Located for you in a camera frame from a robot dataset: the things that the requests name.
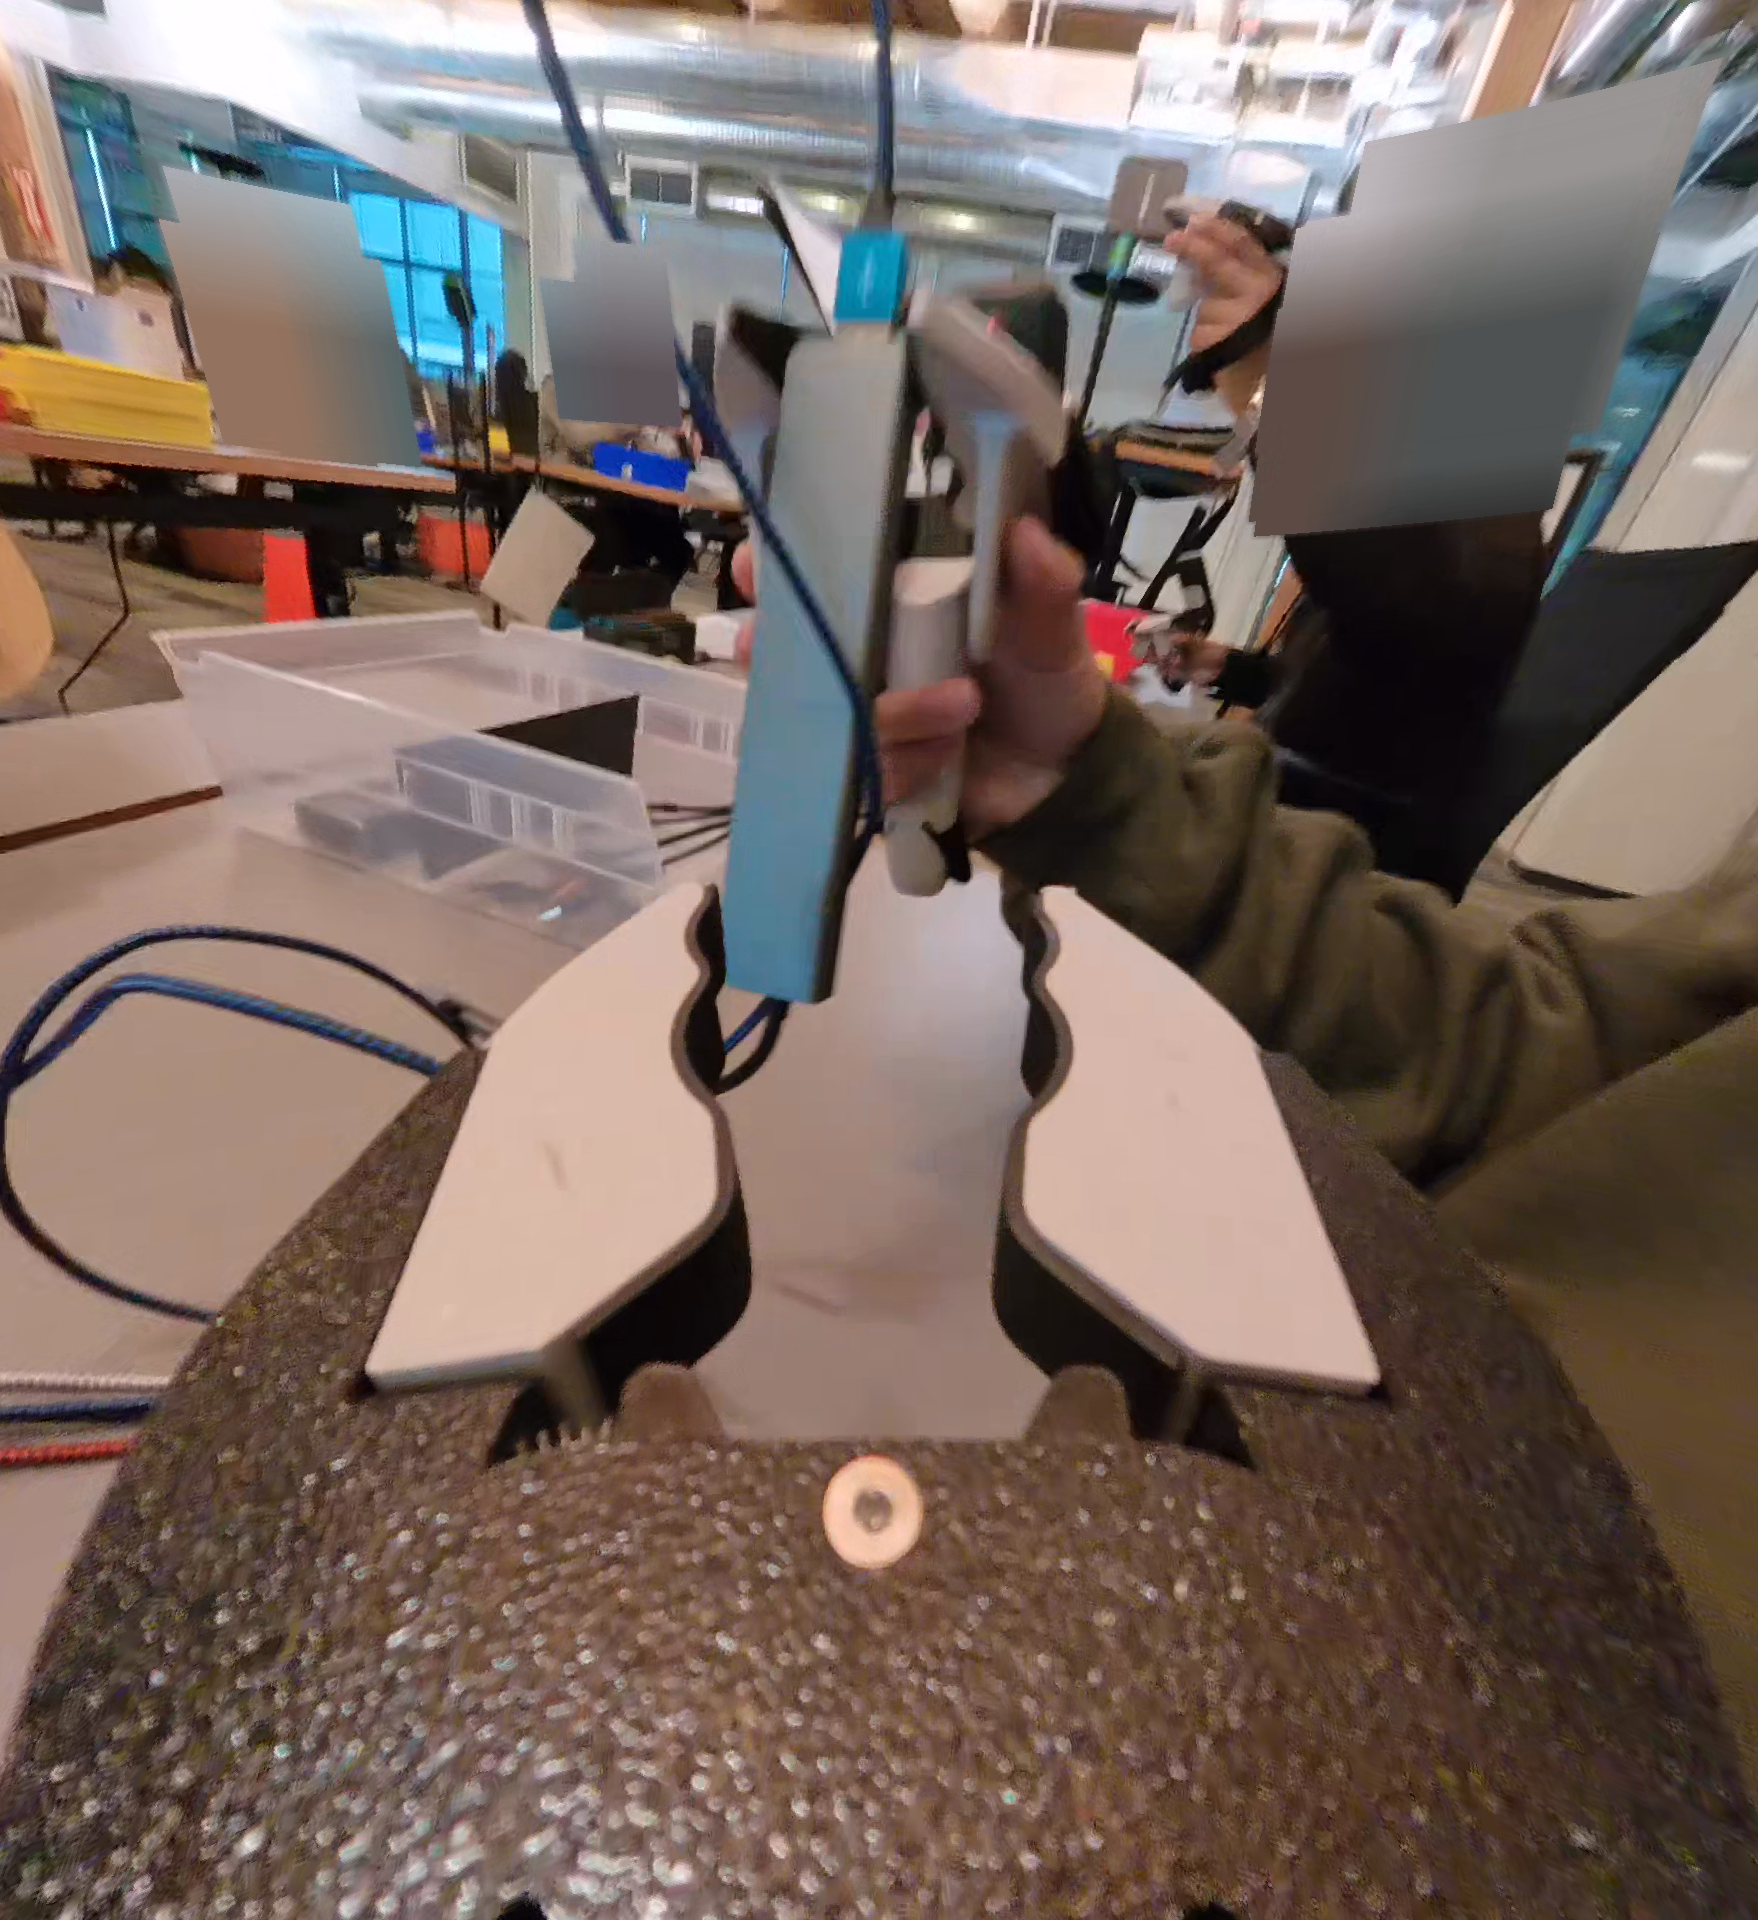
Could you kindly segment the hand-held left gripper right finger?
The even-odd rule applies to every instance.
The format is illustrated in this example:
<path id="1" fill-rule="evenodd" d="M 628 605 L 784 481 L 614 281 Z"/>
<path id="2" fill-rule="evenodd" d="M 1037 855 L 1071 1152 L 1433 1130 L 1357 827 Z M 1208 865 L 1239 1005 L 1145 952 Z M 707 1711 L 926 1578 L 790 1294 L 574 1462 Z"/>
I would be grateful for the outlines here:
<path id="1" fill-rule="evenodd" d="M 1264 1056 L 1204 987 L 1065 887 L 1017 913 L 1029 1020 L 997 1320 L 1046 1378 L 1102 1370 L 1131 1429 L 1228 1385 L 1365 1399 L 1382 1359 Z"/>

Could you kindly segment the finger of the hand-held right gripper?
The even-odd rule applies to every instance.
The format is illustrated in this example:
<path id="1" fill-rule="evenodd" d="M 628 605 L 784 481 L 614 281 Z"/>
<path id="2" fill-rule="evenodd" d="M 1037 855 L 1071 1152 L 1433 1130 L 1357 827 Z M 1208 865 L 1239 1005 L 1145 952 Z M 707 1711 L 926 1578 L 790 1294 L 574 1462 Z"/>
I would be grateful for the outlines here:
<path id="1" fill-rule="evenodd" d="M 955 519 L 971 536 L 962 660 L 986 664 L 1003 628 L 1011 530 L 1020 520 L 1052 524 L 1068 417 L 1042 364 L 971 300 L 914 297 L 909 342 L 960 485 Z"/>
<path id="2" fill-rule="evenodd" d="M 789 254 L 802 292 L 799 319 L 731 303 L 716 320 L 709 393 L 742 469 L 768 469 L 793 353 L 836 330 L 835 299 L 842 240 L 814 221 L 781 181 L 755 185 L 772 234 Z"/>

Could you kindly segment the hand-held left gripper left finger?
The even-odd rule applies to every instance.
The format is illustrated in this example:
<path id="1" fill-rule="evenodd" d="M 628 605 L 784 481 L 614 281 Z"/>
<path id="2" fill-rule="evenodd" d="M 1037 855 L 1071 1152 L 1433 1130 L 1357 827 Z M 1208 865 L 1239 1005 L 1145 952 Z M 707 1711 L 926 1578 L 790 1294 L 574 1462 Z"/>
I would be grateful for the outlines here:
<path id="1" fill-rule="evenodd" d="M 497 1033 L 366 1359 L 414 1394 L 534 1385 L 599 1425 L 746 1314 L 746 1199 L 717 1081 L 717 891 L 681 884 Z"/>

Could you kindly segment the blue power bank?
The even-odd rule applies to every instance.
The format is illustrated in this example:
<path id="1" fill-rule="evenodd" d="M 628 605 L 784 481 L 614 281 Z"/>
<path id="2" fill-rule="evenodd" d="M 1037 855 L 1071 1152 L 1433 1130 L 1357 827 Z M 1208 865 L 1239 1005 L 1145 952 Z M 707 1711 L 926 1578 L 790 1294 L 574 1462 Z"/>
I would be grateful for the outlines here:
<path id="1" fill-rule="evenodd" d="M 789 1007 L 835 985 L 875 798 L 872 702 L 909 439 L 898 327 L 797 346 L 755 524 L 756 613 L 724 889 L 728 985 Z"/>

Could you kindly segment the person's right forearm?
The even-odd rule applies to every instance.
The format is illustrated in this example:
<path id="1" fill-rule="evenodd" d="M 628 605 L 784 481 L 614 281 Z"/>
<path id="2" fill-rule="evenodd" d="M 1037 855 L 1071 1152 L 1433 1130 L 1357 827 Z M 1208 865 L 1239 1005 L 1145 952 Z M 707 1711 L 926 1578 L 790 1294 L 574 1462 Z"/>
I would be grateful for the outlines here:
<path id="1" fill-rule="evenodd" d="M 1382 871 L 1345 817 L 1281 806 L 1254 728 L 1166 730 L 1115 693 L 985 846 L 1194 974 L 1417 1184 L 1758 1033 L 1758 847 L 1680 893 L 1501 924 Z"/>

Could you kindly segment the wooden desk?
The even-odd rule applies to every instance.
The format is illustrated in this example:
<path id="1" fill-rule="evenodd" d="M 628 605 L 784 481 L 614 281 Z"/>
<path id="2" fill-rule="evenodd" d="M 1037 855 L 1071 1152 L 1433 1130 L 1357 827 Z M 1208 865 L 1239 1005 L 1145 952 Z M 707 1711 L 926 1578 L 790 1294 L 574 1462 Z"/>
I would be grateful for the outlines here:
<path id="1" fill-rule="evenodd" d="M 563 500 L 632 500 L 732 534 L 731 495 L 673 493 L 538 456 L 432 454 L 419 466 L 352 466 L 242 448 L 179 448 L 0 422 L 0 516 L 23 524 L 160 533 L 229 530 L 394 540 L 423 507 L 482 511 L 494 533 L 532 488 Z"/>

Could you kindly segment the brown-edged grey desk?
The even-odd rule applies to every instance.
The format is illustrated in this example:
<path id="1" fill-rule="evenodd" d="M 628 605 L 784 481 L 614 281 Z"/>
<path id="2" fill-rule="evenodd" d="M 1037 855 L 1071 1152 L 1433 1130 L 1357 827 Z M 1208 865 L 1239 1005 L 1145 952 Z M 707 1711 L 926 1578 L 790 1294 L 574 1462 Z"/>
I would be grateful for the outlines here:
<path id="1" fill-rule="evenodd" d="M 184 702 L 0 723 L 0 853 L 216 798 Z"/>

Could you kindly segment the person's right hand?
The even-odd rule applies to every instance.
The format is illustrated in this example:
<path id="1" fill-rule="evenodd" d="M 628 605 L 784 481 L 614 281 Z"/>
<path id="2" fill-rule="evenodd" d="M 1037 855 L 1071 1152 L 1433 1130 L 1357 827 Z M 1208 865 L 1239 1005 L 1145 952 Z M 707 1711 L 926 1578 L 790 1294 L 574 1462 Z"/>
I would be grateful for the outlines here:
<path id="1" fill-rule="evenodd" d="M 1090 651 L 1078 554 L 1039 519 L 1003 540 L 999 633 L 985 668 L 875 704 L 883 800 L 918 800 L 957 772 L 971 843 L 1046 800 L 1102 723 L 1108 680 Z"/>

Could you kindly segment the black round stand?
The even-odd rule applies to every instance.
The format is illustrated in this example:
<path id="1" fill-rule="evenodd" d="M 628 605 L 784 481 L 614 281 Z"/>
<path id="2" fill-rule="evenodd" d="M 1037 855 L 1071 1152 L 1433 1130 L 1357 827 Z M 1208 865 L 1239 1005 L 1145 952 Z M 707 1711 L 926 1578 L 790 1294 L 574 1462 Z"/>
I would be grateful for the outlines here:
<path id="1" fill-rule="evenodd" d="M 1108 370 L 1108 352 L 1123 306 L 1153 305 L 1162 299 L 1172 269 L 1142 267 L 1144 254 L 1170 259 L 1166 245 L 1172 228 L 1166 221 L 1150 219 L 1144 228 L 1108 224 L 1072 274 L 1072 290 L 1095 305 L 1095 331 L 1088 359 L 1077 393 L 1077 424 L 1087 439 L 1096 435 L 1096 397 Z"/>

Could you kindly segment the black device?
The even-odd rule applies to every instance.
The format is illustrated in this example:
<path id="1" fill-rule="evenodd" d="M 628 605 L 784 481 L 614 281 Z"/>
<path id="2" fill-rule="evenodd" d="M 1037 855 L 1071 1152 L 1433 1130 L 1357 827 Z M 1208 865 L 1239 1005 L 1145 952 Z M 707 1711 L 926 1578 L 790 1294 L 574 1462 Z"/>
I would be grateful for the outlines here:
<path id="1" fill-rule="evenodd" d="M 557 942 L 596 940 L 664 878 L 635 781 L 476 735 L 306 783 L 287 827 L 313 851 Z"/>

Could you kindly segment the window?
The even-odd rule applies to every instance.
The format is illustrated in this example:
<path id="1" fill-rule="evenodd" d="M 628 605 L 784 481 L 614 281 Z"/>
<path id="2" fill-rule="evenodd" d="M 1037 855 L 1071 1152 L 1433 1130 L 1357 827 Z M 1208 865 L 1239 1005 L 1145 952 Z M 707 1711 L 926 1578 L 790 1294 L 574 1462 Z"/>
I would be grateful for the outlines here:
<path id="1" fill-rule="evenodd" d="M 362 251 L 387 285 L 395 331 L 423 379 L 464 379 L 509 348 L 504 233 L 440 203 L 352 189 Z"/>

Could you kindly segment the hanging paper sheet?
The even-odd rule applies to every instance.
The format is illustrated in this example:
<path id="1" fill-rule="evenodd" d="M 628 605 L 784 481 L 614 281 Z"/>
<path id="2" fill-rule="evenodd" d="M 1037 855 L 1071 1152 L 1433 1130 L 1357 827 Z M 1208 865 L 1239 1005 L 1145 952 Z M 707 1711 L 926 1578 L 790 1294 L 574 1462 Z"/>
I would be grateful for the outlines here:
<path id="1" fill-rule="evenodd" d="M 478 595 L 510 621 L 548 630 L 594 534 L 551 493 L 531 488 L 493 552 Z"/>

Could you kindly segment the clear plastic bin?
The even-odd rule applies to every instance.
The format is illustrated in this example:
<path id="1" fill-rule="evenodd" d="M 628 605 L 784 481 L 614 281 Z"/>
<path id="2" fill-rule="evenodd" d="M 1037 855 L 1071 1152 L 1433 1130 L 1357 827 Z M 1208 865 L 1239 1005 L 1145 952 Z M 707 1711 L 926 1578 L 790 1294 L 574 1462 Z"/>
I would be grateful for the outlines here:
<path id="1" fill-rule="evenodd" d="M 579 632 L 494 630 L 471 612 L 178 630 L 153 643 L 230 814 L 263 838 L 313 851 L 287 827 L 306 783 L 476 735 L 635 781 L 662 851 L 656 896 L 724 884 L 746 691 L 717 669 Z M 566 955 L 614 930 L 584 945 L 509 927 Z"/>

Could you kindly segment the black chair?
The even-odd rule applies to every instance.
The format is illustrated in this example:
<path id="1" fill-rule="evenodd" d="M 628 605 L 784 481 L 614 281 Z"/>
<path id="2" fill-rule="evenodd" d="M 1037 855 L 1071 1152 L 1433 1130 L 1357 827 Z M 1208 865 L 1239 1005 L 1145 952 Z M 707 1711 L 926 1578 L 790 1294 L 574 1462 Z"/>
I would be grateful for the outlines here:
<path id="1" fill-rule="evenodd" d="M 1547 602 L 1497 759 L 1527 884 L 1640 898 L 1706 878 L 1758 816 L 1758 534 L 1588 551 Z"/>

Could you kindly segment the stack of yellow bins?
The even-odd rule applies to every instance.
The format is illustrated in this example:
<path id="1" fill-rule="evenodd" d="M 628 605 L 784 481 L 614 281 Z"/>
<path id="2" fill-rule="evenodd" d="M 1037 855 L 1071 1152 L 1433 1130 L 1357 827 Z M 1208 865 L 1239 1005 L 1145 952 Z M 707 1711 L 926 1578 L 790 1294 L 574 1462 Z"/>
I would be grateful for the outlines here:
<path id="1" fill-rule="evenodd" d="M 51 433 L 186 451 L 217 445 L 207 387 L 51 349 L 0 348 L 10 415 Z"/>

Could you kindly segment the silver ventilation duct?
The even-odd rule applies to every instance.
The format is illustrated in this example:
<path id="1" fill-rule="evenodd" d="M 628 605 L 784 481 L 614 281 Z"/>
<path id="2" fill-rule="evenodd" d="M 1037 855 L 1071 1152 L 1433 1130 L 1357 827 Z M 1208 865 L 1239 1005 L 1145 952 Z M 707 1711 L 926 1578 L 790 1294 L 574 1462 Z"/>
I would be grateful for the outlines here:
<path id="1" fill-rule="evenodd" d="M 552 36 L 605 154 L 872 176 L 878 85 L 865 36 L 577 12 L 558 14 Z M 518 17 L 339 14 L 313 39 L 386 129 L 568 145 Z M 909 193 L 1105 205 L 1139 136 L 1128 120 L 1131 65 L 1119 58 L 908 35 L 891 51 L 891 88 L 896 185 Z"/>

